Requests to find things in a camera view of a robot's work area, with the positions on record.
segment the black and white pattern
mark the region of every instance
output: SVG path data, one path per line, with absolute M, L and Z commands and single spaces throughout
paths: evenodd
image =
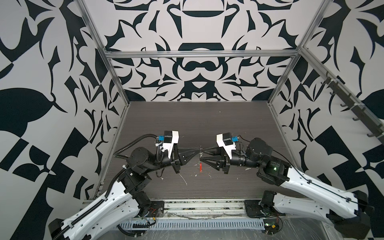
M 307 47 L 384 119 L 384 2 L 335 0 Z
M 321 0 L 86 0 L 109 51 L 294 49 Z
M 379 81 L 380 77 L 367 81 Z M 352 111 L 340 106 L 344 103 L 330 94 L 332 90 L 322 85 L 323 81 L 300 58 L 273 102 L 278 120 L 306 174 L 340 189 L 368 194 L 375 207 L 368 237 L 384 237 L 384 146 L 367 137 L 366 126 L 352 119 Z
M 72 0 L 0 8 L 2 239 L 50 239 L 47 224 L 90 198 L 124 102 Z
M 266 101 L 289 60 L 124 58 L 112 64 L 131 101 Z

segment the debris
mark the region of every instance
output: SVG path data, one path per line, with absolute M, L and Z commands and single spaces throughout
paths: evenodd
M 181 174 L 179 174 L 180 177 L 184 180 L 185 184 L 188 186 L 187 182 L 185 181 L 185 179 L 183 178 L 183 176 L 181 176 Z

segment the patterned wall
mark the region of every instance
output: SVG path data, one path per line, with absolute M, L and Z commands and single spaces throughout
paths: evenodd
M 72 0 L 0 8 L 1 239 L 51 239 L 93 192 L 124 103 Z
M 131 101 L 268 100 L 289 57 L 135 58 L 112 64 Z
M 86 0 L 110 51 L 289 49 L 321 0 Z
M 380 0 L 335 0 L 308 45 L 381 119 L 383 9 Z M 322 81 L 301 58 L 273 103 L 279 122 L 305 173 L 368 194 L 376 209 L 368 237 L 384 237 L 384 146 L 367 137 L 369 130 Z

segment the metal floor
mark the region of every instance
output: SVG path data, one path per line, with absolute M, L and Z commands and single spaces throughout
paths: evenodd
M 247 140 L 260 137 L 290 159 L 266 102 L 132 102 L 116 149 L 146 133 L 163 135 L 164 130 L 179 131 L 179 147 L 215 147 L 216 135 L 226 132 L 233 136 L 240 134 Z M 139 146 L 155 152 L 154 140 L 147 138 L 123 154 L 129 156 Z M 231 166 L 226 175 L 204 163 L 200 172 L 198 163 L 199 156 L 196 156 L 182 166 L 180 175 L 175 174 L 172 167 L 165 169 L 162 178 L 150 173 L 152 181 L 144 191 L 149 198 L 156 199 L 254 198 L 262 197 L 265 190 L 301 196 L 263 182 L 256 176 L 257 169 Z M 125 161 L 122 159 L 112 159 L 103 191 L 123 164 Z

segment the work surface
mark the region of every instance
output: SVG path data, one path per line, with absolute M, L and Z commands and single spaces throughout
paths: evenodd
M 276 151 L 289 159 L 272 114 L 265 102 L 132 102 L 120 134 L 117 148 L 137 137 L 152 133 L 163 135 L 165 130 L 179 131 L 178 147 L 215 147 L 216 135 L 230 132 L 251 140 L 260 137 Z M 147 138 L 123 152 L 130 156 L 136 147 L 145 147 L 155 153 L 155 140 Z M 103 187 L 106 190 L 111 179 L 126 164 L 123 159 L 112 159 Z M 149 198 L 253 198 L 262 197 L 265 190 L 298 197 L 299 193 L 263 182 L 256 176 L 257 169 L 231 166 L 229 174 L 217 171 L 202 163 L 199 155 L 187 165 L 181 166 L 180 174 L 172 167 L 165 168 L 161 178 L 150 173 L 152 181 L 144 191 Z

